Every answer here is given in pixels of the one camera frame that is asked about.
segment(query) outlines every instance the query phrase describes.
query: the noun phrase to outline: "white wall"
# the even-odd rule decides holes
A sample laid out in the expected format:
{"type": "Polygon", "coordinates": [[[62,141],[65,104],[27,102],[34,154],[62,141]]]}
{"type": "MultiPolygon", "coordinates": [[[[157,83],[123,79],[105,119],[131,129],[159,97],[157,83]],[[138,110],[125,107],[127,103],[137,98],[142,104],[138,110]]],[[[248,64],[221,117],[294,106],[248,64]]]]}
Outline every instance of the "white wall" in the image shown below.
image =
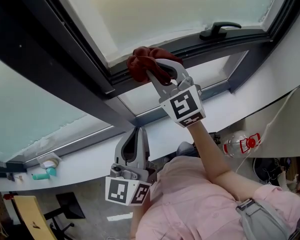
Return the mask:
{"type": "MultiPolygon", "coordinates": [[[[290,32],[260,69],[234,94],[221,93],[203,103],[209,132],[217,132],[256,110],[275,101],[300,85],[300,16],[290,32]]],[[[192,141],[190,134],[164,118],[146,126],[150,158],[156,159],[174,152],[181,141],[192,141]]],[[[31,179],[31,174],[42,173],[41,168],[30,168],[21,173],[23,181],[0,178],[0,192],[51,188],[92,180],[109,174],[114,161],[115,146],[120,137],[67,155],[57,168],[58,176],[49,180],[31,179]]]]}
{"type": "MultiPolygon", "coordinates": [[[[262,134],[286,98],[244,119],[242,129],[262,134]]],[[[272,124],[265,141],[251,157],[300,157],[300,88],[294,92],[284,109],[272,124]]]]}

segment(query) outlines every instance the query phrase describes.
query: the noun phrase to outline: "window handle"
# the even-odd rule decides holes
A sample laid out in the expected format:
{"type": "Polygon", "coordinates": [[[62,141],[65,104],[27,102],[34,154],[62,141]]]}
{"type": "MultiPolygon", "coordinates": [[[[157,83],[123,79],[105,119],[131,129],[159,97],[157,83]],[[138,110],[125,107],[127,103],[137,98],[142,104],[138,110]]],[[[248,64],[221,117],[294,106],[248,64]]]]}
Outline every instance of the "window handle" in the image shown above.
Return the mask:
{"type": "Polygon", "coordinates": [[[204,41],[225,38],[228,31],[222,29],[222,27],[234,27],[234,28],[241,29],[241,25],[234,22],[227,22],[227,21],[215,22],[213,23],[211,29],[202,31],[199,37],[201,40],[204,41]]]}

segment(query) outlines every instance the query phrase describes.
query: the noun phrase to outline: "plastic bottle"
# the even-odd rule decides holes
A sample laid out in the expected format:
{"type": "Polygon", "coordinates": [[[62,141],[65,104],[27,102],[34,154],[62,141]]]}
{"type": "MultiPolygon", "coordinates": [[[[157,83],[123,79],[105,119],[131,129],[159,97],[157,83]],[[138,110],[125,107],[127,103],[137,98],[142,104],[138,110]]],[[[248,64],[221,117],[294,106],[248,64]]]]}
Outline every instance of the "plastic bottle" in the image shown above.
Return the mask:
{"type": "Polygon", "coordinates": [[[249,154],[250,149],[255,148],[259,144],[259,141],[259,133],[250,135],[246,131],[239,130],[227,136],[223,142],[222,149],[228,157],[244,158],[249,154]]]}

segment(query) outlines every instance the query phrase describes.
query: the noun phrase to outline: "black chair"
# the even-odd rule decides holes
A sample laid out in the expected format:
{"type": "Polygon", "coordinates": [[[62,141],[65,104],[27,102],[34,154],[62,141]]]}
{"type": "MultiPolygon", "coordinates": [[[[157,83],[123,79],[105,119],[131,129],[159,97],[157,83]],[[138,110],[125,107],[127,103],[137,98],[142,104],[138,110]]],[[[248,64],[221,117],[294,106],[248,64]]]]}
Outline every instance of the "black chair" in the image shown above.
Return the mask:
{"type": "Polygon", "coordinates": [[[81,207],[79,206],[79,203],[73,192],[57,194],[56,199],[58,200],[61,207],[46,213],[44,215],[44,218],[46,220],[52,219],[53,223],[50,223],[50,228],[57,240],[73,240],[65,234],[65,231],[70,227],[74,227],[75,224],[71,222],[64,229],[60,229],[55,217],[60,214],[64,214],[67,219],[85,219],[86,217],[82,212],[81,207]]]}

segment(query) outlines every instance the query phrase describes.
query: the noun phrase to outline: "red rag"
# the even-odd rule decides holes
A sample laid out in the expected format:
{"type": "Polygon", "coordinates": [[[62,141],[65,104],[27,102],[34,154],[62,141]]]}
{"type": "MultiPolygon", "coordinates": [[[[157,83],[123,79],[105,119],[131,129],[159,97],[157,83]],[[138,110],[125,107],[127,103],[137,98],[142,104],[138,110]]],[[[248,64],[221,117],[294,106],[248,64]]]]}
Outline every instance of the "red rag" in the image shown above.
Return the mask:
{"type": "Polygon", "coordinates": [[[168,59],[183,64],[182,59],[164,49],[142,46],[135,49],[126,62],[133,79],[137,82],[149,81],[146,71],[150,70],[161,84],[169,84],[170,75],[158,66],[156,59],[168,59]]]}

